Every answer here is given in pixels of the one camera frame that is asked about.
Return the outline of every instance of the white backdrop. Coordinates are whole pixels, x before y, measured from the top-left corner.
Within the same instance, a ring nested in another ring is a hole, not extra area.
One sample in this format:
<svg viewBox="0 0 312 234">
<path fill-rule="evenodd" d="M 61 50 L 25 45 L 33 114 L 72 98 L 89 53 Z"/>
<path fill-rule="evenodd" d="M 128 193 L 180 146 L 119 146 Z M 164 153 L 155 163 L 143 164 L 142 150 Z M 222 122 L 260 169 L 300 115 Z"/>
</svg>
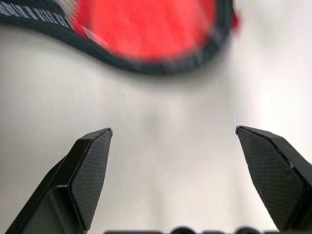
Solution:
<svg viewBox="0 0 312 234">
<path fill-rule="evenodd" d="M 236 6 L 241 33 L 211 66 L 172 81 L 1 27 L 0 233 L 75 140 L 105 127 L 114 136 L 90 234 L 276 229 L 234 132 L 241 123 L 274 132 L 312 161 L 312 1 Z"/>
</svg>

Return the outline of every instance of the black object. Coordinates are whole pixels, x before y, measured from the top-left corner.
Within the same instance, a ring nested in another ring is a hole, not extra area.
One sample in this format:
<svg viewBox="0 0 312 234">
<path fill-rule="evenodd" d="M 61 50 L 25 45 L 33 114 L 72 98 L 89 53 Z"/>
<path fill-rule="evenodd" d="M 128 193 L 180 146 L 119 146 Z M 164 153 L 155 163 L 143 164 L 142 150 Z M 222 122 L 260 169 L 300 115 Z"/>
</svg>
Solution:
<svg viewBox="0 0 312 234">
<path fill-rule="evenodd" d="M 238 126 L 249 172 L 280 231 L 312 232 L 312 166 L 284 138 Z"/>
<path fill-rule="evenodd" d="M 224 46 L 234 17 L 233 0 L 215 0 L 217 23 L 212 38 L 195 54 L 177 61 L 142 62 L 113 56 L 91 40 L 80 37 L 53 0 L 2 0 L 0 24 L 34 30 L 75 47 L 104 63 L 122 70 L 146 75 L 173 75 L 188 72 L 209 62 Z"/>
<path fill-rule="evenodd" d="M 111 129 L 78 139 L 42 180 L 7 234 L 85 234 L 104 183 Z"/>
</svg>

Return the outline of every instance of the white surface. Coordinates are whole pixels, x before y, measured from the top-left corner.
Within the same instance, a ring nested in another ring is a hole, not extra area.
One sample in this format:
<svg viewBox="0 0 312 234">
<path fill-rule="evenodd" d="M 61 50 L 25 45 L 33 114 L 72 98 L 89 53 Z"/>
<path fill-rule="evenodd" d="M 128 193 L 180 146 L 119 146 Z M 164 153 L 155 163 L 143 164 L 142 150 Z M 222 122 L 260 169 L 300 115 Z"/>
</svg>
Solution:
<svg viewBox="0 0 312 234">
<path fill-rule="evenodd" d="M 105 127 L 114 136 L 90 234 L 275 229 L 234 131 L 269 130 L 312 161 L 312 1 L 236 4 L 241 34 L 181 82 L 138 78 L 0 28 L 0 233 L 74 141 Z"/>
</svg>

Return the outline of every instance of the black rim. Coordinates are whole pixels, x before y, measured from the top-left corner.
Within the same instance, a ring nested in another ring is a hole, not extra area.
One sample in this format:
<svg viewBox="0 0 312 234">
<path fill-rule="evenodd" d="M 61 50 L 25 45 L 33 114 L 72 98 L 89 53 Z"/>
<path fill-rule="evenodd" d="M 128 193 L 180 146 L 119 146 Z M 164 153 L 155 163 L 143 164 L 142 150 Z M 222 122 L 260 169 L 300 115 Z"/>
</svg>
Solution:
<svg viewBox="0 0 312 234">
<path fill-rule="evenodd" d="M 38 19 L 32 19 L 30 15 L 28 15 L 28 18 L 25 18 L 18 11 L 18 8 L 14 8 L 16 9 L 16 12 L 20 14 L 20 16 L 8 16 L 4 13 L 1 13 L 0 10 L 0 23 L 10 24 L 13 26 L 31 29 L 43 33 L 68 45 L 71 45 L 76 49 L 82 51 L 83 53 L 86 53 L 106 64 L 125 71 L 136 72 L 145 75 L 175 75 L 194 70 L 209 62 L 215 57 L 215 55 L 224 46 L 226 40 L 228 39 L 234 15 L 233 0 L 215 1 L 217 8 L 217 22 L 211 40 L 198 53 L 174 62 L 163 61 L 158 63 L 148 63 L 125 60 L 111 55 L 96 43 L 92 41 L 87 41 L 78 36 L 70 27 L 65 27 L 61 25 L 59 20 L 60 18 L 55 17 L 53 20 L 59 23 L 53 23 L 52 20 L 50 20 L 51 22 L 49 22 L 49 19 L 47 18 L 45 13 L 51 13 L 52 16 L 54 15 L 54 13 L 56 13 L 59 16 L 62 16 L 63 19 L 65 19 L 65 14 L 62 9 L 55 3 L 53 3 L 52 0 L 5 1 L 5 3 L 7 4 L 20 6 L 22 9 L 24 9 L 24 12 L 26 14 L 28 14 L 29 12 L 26 11 L 25 7 L 30 7 L 30 9 L 34 13 L 36 13 L 34 10 L 35 8 L 37 9 L 37 12 L 38 10 L 44 10 L 45 12 L 41 13 L 46 21 L 40 20 L 38 16 Z"/>
</svg>

